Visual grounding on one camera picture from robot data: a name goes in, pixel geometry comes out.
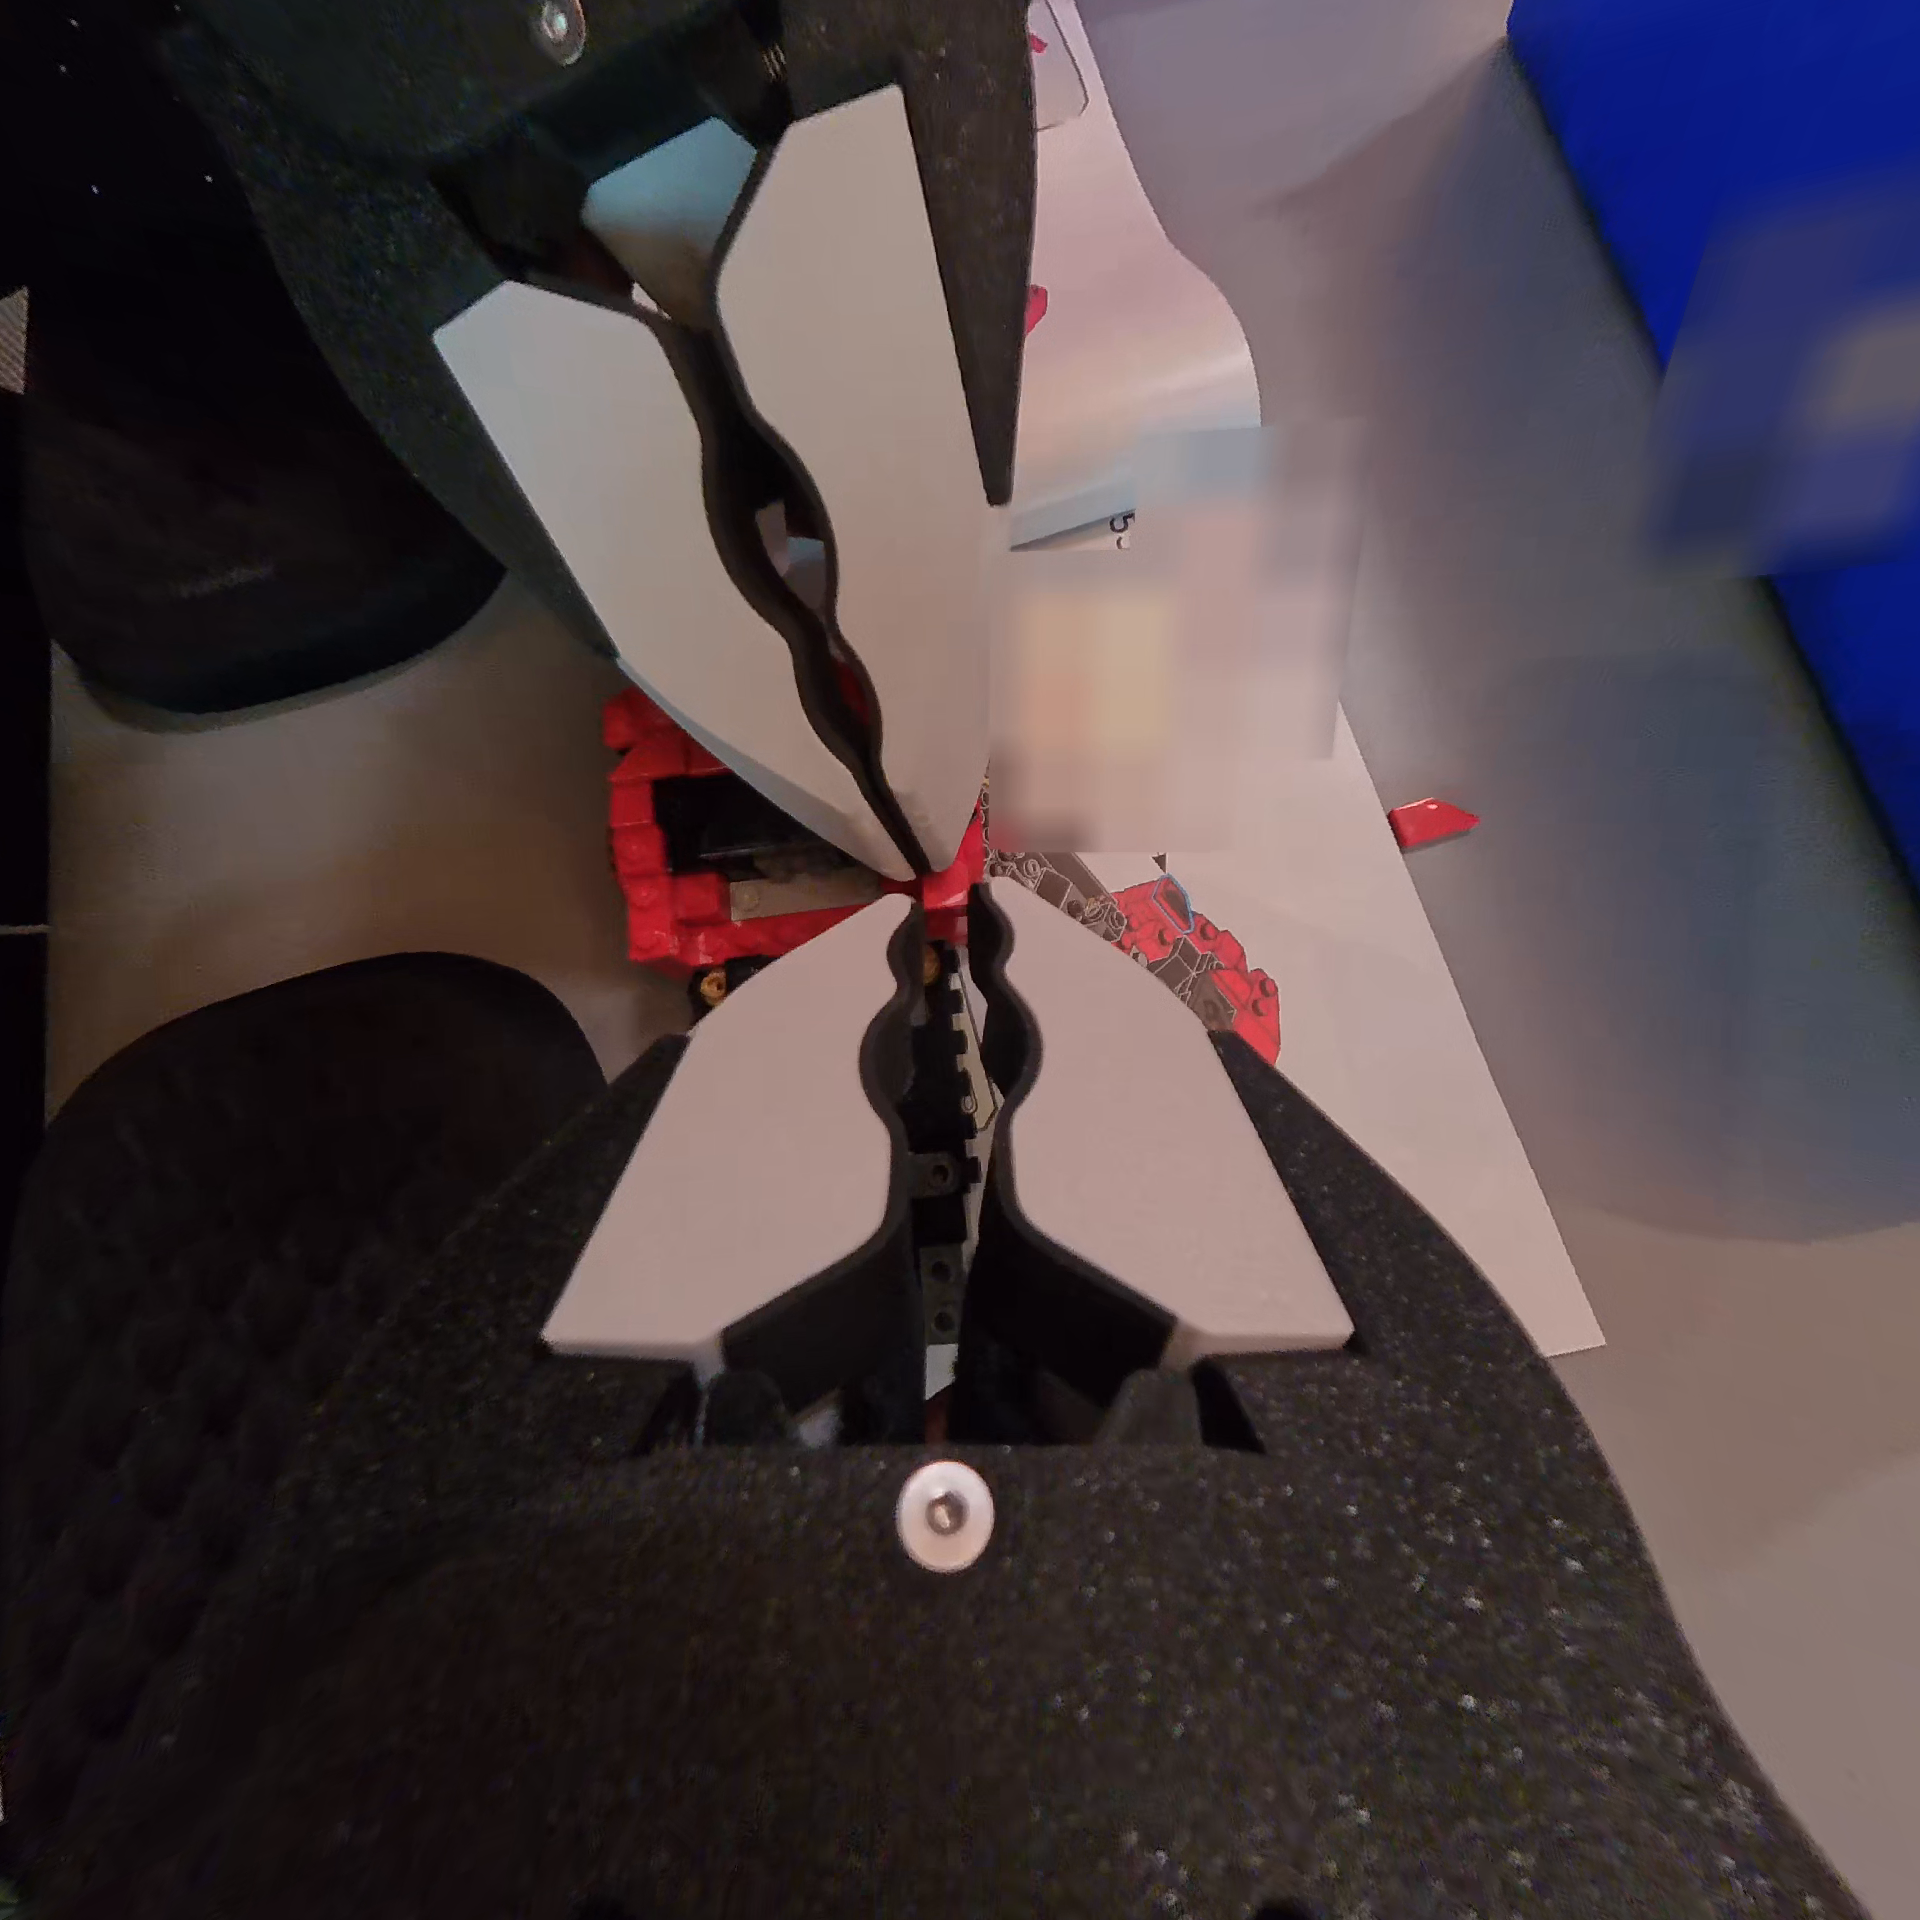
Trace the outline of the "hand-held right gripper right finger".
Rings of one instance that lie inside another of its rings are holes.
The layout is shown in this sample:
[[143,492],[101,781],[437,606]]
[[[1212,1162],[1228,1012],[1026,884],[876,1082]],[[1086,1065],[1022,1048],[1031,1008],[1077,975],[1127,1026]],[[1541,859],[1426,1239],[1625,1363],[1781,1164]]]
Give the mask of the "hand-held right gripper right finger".
[[1337,1351],[1354,1322],[1200,1019],[1011,878],[971,900],[998,1092],[967,1329],[1046,1371]]

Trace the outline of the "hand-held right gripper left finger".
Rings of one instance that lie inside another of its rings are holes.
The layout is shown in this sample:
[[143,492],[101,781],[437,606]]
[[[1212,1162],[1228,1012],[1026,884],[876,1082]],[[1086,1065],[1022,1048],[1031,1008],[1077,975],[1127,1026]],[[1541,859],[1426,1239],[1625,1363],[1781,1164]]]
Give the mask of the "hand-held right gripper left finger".
[[903,1252],[924,912],[886,894],[708,1012],[555,1307],[551,1351],[867,1371]]

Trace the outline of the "white instruction booklet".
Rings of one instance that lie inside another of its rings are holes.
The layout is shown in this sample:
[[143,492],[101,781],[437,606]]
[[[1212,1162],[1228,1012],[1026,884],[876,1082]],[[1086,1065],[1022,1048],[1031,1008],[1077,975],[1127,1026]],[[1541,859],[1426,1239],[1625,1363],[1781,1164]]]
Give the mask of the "white instruction booklet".
[[1472,96],[1490,37],[1402,101],[1333,101],[1364,25],[1448,4],[1165,4],[1115,104],[1080,4],[1043,45],[1014,551],[994,608],[1002,878],[1095,884],[1090,932],[1276,1065],[1465,1254],[1544,1355],[1604,1343],[1346,710],[1384,608],[1398,459],[1348,172]]

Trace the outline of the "red and black lego car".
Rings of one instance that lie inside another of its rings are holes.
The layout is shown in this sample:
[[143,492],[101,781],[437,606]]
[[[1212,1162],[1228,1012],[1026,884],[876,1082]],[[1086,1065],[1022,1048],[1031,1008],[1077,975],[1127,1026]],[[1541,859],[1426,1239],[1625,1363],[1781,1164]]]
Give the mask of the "red and black lego car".
[[985,806],[975,806],[946,869],[891,880],[782,814],[638,688],[606,703],[602,740],[613,755],[609,848],[626,903],[626,951],[684,984],[691,1019],[867,903],[889,892],[920,900],[924,997],[913,1016],[905,1135],[926,1401],[938,1406],[954,1381],[996,1115],[964,984],[964,907],[985,873]]

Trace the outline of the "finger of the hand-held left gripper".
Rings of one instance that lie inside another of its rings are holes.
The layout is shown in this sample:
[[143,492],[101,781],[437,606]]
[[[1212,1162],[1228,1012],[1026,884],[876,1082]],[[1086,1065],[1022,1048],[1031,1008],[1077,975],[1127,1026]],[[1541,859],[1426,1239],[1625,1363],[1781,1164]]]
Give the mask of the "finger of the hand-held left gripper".
[[897,83],[782,133],[714,296],[753,415],[824,509],[828,618],[866,676],[876,774],[941,870],[985,774],[996,509]]
[[910,877],[804,717],[788,639],[720,555],[698,416],[659,317],[634,298],[507,281],[433,345],[638,688],[799,825]]

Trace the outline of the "black fabric bag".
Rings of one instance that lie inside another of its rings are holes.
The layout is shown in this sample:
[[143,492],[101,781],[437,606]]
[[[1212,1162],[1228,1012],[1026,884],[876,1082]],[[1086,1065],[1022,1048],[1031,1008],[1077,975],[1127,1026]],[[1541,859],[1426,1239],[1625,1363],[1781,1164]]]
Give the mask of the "black fabric bag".
[[6,91],[50,635],[87,681],[181,714],[428,654],[503,566],[360,415],[194,116],[143,74],[67,80]]

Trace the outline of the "blue plastic bin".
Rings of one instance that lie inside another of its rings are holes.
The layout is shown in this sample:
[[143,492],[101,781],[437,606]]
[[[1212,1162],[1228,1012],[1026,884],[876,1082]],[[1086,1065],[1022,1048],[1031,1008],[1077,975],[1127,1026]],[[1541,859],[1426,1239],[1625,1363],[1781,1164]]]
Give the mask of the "blue plastic bin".
[[1918,4],[1518,3],[1508,46],[1659,364],[1654,555],[1759,579],[1918,862]]

